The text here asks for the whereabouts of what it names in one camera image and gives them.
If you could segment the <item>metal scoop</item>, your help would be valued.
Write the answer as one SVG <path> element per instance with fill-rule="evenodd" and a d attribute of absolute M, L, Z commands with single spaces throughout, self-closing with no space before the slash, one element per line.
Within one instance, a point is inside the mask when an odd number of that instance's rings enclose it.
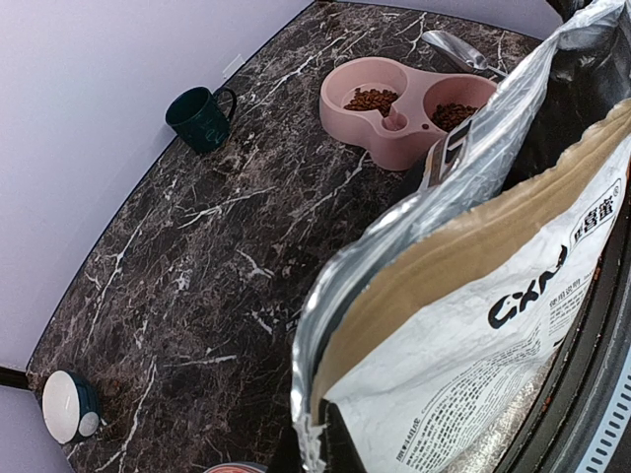
<path fill-rule="evenodd" d="M 427 31 L 421 34 L 421 39 L 458 70 L 466 73 L 490 71 L 500 79 L 508 76 L 507 73 L 491 66 L 478 49 L 453 34 L 445 31 Z"/>

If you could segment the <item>pet food bag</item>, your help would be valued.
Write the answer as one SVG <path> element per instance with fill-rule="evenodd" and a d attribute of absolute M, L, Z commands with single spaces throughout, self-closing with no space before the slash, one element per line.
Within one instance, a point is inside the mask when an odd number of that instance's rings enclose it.
<path fill-rule="evenodd" d="M 305 472 L 451 472 L 556 352 L 627 191 L 629 3 L 578 10 L 465 128 L 442 182 L 312 287 L 292 352 Z"/>

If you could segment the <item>pink double pet bowl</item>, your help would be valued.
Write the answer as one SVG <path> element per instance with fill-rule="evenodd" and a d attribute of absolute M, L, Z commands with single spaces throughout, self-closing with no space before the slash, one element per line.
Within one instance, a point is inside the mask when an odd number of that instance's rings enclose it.
<path fill-rule="evenodd" d="M 398 93 L 389 115 L 344 108 L 362 90 Z M 438 104 L 483 107 L 496 92 L 489 79 L 472 74 L 441 74 L 405 66 L 384 57 L 354 59 L 332 70 L 319 92 L 319 118 L 335 140 L 366 150 L 380 168 L 410 169 L 447 132 L 431 116 Z"/>

